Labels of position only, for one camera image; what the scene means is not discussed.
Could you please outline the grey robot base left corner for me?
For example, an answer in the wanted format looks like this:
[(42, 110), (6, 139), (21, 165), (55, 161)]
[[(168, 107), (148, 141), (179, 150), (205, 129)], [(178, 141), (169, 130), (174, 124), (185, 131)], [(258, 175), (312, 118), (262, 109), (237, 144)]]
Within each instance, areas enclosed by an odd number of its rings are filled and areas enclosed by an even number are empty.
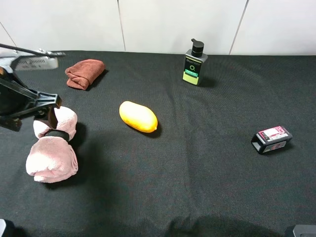
[(12, 237), (15, 230), (14, 224), (5, 219), (0, 219), (0, 237)]

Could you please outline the grey robot base right corner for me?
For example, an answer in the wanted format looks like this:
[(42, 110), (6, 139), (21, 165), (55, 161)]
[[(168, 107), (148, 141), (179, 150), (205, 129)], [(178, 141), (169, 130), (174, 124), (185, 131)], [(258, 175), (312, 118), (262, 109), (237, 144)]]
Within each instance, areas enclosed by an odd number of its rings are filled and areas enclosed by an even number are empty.
[(316, 237), (316, 225), (295, 225), (286, 229), (285, 237)]

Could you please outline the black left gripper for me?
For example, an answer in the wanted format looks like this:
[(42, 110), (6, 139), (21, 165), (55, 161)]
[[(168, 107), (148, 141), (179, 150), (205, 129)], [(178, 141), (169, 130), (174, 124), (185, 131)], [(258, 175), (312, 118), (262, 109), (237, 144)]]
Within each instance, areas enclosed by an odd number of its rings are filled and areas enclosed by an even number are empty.
[(21, 119), (34, 117), (47, 120), (47, 125), (56, 129), (58, 119), (55, 108), (61, 107), (58, 94), (35, 91), (25, 86), (15, 73), (0, 69), (0, 126), (18, 132)]

